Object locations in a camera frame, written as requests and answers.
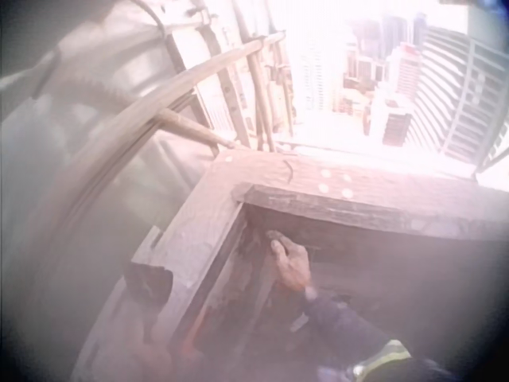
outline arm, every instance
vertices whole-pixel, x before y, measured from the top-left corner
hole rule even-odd
[[[390,340],[345,303],[320,296],[311,286],[305,288],[305,313],[345,365],[366,360]]]
[[[320,296],[312,286],[308,253],[279,232],[267,233],[282,282],[305,296],[305,313],[311,324],[340,354],[355,364],[380,351],[390,338],[361,318],[346,304]]]

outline sleeve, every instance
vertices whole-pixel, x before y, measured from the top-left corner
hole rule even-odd
[[[324,296],[305,300],[309,322],[334,348],[345,366],[358,364],[379,352],[390,338],[345,303]]]

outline high-rise building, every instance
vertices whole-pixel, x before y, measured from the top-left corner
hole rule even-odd
[[[412,103],[380,84],[371,104],[370,137],[388,146],[403,146],[410,126]]]
[[[413,45],[401,43],[387,59],[391,91],[414,100],[421,71],[421,55]]]
[[[381,57],[387,59],[402,42],[409,42],[409,23],[405,18],[386,15],[381,20]]]
[[[422,50],[427,27],[426,16],[422,13],[416,14],[411,25],[410,42],[417,50]]]
[[[428,14],[406,144],[476,164],[507,111],[506,30],[503,21],[476,7],[437,7]]]

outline dark jacket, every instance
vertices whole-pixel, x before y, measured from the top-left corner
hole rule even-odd
[[[336,303],[323,296],[306,301],[305,313],[310,323],[334,348],[347,366],[346,377],[356,381],[354,367],[373,359],[386,349],[391,340],[344,303]],[[457,380],[429,360],[408,357],[388,361],[373,368],[363,382],[446,382]]]

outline reflective stripe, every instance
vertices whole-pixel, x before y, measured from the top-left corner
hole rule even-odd
[[[403,346],[400,341],[390,340],[387,345],[385,345],[383,349],[376,353],[373,357],[357,364],[357,366],[353,368],[354,376],[356,376],[356,382],[363,382],[370,372],[379,368],[383,364],[392,361],[405,360],[411,357],[412,356],[408,353],[408,350],[406,350],[405,346]]]

